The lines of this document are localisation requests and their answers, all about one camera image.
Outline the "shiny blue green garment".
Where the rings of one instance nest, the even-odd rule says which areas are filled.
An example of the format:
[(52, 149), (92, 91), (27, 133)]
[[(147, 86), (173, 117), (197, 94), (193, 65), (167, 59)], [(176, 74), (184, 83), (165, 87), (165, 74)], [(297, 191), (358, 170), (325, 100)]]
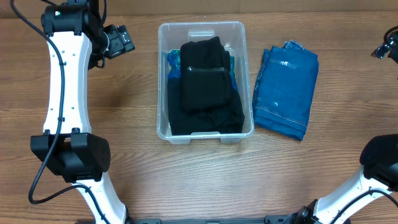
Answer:
[[(230, 71), (229, 75), (231, 77), (232, 81), (232, 86), (235, 90), (238, 89), (237, 83), (236, 83), (236, 76), (234, 72), (235, 68), (235, 62), (234, 62), (234, 57), (229, 56), (230, 59)], [(180, 50), (171, 50), (167, 54), (167, 60), (170, 65), (170, 71), (168, 74), (169, 78), (180, 78), (181, 77), (181, 69), (180, 69)]]

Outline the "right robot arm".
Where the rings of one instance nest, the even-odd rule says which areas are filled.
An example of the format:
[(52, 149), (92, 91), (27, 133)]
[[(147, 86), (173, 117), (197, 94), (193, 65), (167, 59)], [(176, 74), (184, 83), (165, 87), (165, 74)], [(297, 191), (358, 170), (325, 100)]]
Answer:
[(397, 192), (397, 134), (372, 138), (363, 149), (361, 166), (331, 194), (290, 215), (268, 215), (271, 223), (350, 223), (350, 216), (377, 198)]

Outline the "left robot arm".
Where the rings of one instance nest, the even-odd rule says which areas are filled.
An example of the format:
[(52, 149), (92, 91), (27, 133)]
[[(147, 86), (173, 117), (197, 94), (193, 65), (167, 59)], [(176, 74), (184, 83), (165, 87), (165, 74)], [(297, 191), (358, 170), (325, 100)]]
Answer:
[(43, 133), (30, 148), (43, 168), (77, 189), (95, 223), (131, 223), (108, 171), (109, 143), (91, 132), (87, 73), (134, 49), (124, 26), (105, 25), (106, 3), (67, 1), (46, 7), (41, 17), (50, 54), (50, 95)]

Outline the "blue jeans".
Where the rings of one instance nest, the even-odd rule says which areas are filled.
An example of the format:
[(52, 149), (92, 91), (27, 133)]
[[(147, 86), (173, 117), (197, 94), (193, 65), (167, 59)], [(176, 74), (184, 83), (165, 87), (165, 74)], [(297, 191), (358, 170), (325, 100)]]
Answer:
[(265, 49), (253, 93), (254, 122), (298, 141), (307, 132), (318, 55), (290, 40)]

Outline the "black garment with tape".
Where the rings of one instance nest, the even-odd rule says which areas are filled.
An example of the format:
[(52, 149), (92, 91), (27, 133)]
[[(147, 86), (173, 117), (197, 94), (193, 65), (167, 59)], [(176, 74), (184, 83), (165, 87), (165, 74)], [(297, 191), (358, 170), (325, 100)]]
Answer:
[(233, 94), (230, 55), (218, 36), (183, 44), (180, 69), (180, 105), (183, 110), (191, 113), (230, 103)]

